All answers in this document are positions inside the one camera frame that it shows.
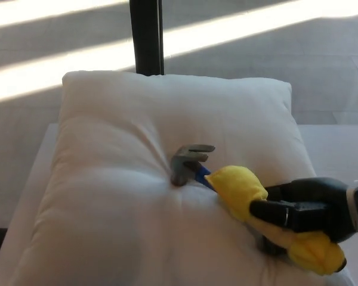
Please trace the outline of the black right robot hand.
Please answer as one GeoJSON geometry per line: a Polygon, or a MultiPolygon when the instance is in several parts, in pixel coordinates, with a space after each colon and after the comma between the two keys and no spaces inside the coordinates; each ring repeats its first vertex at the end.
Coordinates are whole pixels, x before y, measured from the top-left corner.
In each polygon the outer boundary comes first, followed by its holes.
{"type": "Polygon", "coordinates": [[[348,208],[348,186],[332,178],[306,178],[267,187],[268,198],[250,203],[250,214],[296,233],[323,231],[340,243],[356,232],[348,208]]]}

